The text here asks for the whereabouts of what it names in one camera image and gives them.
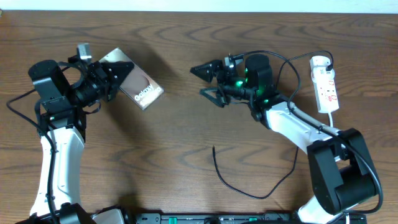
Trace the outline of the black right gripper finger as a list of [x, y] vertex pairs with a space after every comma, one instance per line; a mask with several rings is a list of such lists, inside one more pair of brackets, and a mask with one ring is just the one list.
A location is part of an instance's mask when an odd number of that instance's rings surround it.
[[223, 69], [221, 60], [212, 60], [203, 65], [198, 65], [190, 69], [190, 73], [202, 79], [207, 83], [211, 83], [212, 79], [218, 75], [218, 72]]
[[224, 102], [217, 88], [203, 88], [199, 91], [199, 94], [210, 100], [216, 106], [223, 108]]

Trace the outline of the Samsung Galaxy smartphone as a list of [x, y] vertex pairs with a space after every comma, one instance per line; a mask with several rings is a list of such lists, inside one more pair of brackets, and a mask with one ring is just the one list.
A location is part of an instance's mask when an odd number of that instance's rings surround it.
[[120, 89], [130, 99], [145, 110], [164, 89], [156, 83], [136, 62], [131, 60], [120, 48], [115, 48], [99, 60], [100, 62], [132, 62], [134, 68], [122, 82]]

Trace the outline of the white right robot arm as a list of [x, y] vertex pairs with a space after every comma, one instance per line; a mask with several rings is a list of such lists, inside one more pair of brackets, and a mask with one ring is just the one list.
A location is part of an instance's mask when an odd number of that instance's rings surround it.
[[367, 211], [356, 206], [382, 199], [383, 192], [363, 135], [323, 124], [296, 107], [278, 90], [270, 56], [265, 50], [229, 55], [190, 71], [206, 82], [216, 80], [216, 87], [200, 92], [216, 106], [247, 105], [255, 121], [306, 153], [314, 195], [293, 214], [278, 213], [272, 223], [365, 223]]

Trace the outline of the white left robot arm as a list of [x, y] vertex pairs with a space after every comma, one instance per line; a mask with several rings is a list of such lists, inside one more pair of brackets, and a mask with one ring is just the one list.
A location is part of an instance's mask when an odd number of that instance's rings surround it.
[[133, 62], [44, 60], [28, 74], [43, 149], [39, 191], [26, 223], [94, 223], [80, 204], [80, 162], [85, 146], [85, 107], [111, 101], [134, 70]]

